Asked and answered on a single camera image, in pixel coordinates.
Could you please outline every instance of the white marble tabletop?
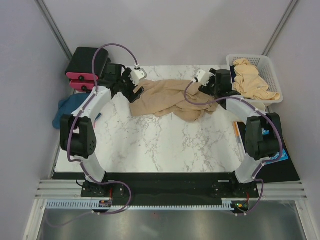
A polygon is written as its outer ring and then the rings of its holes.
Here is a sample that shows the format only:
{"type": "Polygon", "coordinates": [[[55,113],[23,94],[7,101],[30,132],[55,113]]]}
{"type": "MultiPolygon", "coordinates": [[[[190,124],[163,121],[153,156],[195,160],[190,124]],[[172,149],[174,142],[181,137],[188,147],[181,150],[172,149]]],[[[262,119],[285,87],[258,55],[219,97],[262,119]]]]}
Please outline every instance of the white marble tabletop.
{"type": "MultiPolygon", "coordinates": [[[[198,69],[212,65],[144,66],[147,79],[191,80],[198,69]]],[[[233,122],[237,117],[218,107],[212,114],[189,123],[173,113],[131,117],[129,103],[116,95],[95,123],[95,153],[106,172],[232,172],[241,164],[233,122]]],[[[55,172],[82,172],[60,151],[55,172]]]]}

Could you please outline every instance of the beige cloth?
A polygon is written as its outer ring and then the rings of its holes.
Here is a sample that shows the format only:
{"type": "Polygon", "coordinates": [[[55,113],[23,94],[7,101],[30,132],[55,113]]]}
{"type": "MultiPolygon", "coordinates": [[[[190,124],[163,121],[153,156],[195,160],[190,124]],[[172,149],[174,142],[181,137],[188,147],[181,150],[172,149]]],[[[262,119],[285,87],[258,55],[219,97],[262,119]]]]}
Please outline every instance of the beige cloth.
{"type": "Polygon", "coordinates": [[[267,91],[269,85],[259,76],[256,66],[245,59],[241,58],[233,62],[236,77],[233,87],[242,96],[248,99],[256,100],[278,100],[280,93],[267,91]]]}
{"type": "MultiPolygon", "coordinates": [[[[188,103],[185,100],[184,92],[189,80],[144,80],[139,83],[136,91],[144,87],[144,93],[140,99],[130,104],[130,110],[133,117],[153,114],[161,117],[174,113],[182,120],[194,122],[201,118],[205,112],[212,114],[217,104],[197,106],[188,103]]],[[[193,83],[188,91],[187,97],[195,103],[207,103],[213,98],[198,90],[200,84],[193,83]]]]}

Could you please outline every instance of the plastic basket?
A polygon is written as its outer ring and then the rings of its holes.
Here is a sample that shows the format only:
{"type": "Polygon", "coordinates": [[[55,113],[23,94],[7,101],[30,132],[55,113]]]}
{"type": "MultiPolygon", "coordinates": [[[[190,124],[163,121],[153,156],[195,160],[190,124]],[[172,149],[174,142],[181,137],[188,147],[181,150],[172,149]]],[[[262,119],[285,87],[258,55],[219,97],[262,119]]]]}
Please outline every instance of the plastic basket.
{"type": "Polygon", "coordinates": [[[271,59],[267,56],[262,55],[248,55],[248,54],[230,54],[226,57],[227,65],[230,69],[230,66],[233,65],[234,61],[237,59],[247,59],[252,65],[255,65],[258,68],[259,76],[265,80],[269,85],[268,91],[280,93],[279,100],[252,100],[248,99],[250,103],[263,103],[266,107],[271,104],[281,103],[284,100],[280,84],[275,72],[275,68],[271,62],[271,59]]]}

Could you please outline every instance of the white wall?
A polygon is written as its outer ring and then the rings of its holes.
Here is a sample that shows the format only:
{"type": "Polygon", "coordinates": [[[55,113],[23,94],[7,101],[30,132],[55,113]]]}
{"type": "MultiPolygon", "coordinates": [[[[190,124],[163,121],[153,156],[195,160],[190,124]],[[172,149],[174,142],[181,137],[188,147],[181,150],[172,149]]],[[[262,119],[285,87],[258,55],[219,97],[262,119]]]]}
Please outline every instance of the white wall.
{"type": "Polygon", "coordinates": [[[302,0],[270,58],[284,100],[280,114],[286,144],[320,228],[320,1],[302,0]]]}
{"type": "MultiPolygon", "coordinates": [[[[290,0],[44,0],[72,52],[119,43],[141,65],[226,64],[262,54],[290,0]]],[[[112,60],[132,65],[122,50],[112,60]]]]}
{"type": "Polygon", "coordinates": [[[68,62],[34,0],[2,1],[0,33],[0,238],[19,240],[59,138],[68,62]]]}

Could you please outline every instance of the gray floor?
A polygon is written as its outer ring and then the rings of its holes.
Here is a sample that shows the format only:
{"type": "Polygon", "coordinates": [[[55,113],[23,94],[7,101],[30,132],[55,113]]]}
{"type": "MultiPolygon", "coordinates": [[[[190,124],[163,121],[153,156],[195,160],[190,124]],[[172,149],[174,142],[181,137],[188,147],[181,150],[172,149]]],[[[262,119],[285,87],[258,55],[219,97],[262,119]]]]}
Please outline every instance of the gray floor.
{"type": "MultiPolygon", "coordinates": [[[[62,224],[84,210],[49,210],[62,224]]],[[[44,240],[305,240],[294,202],[261,202],[248,216],[221,211],[128,210],[89,215],[61,228],[42,223],[44,240]]]]}

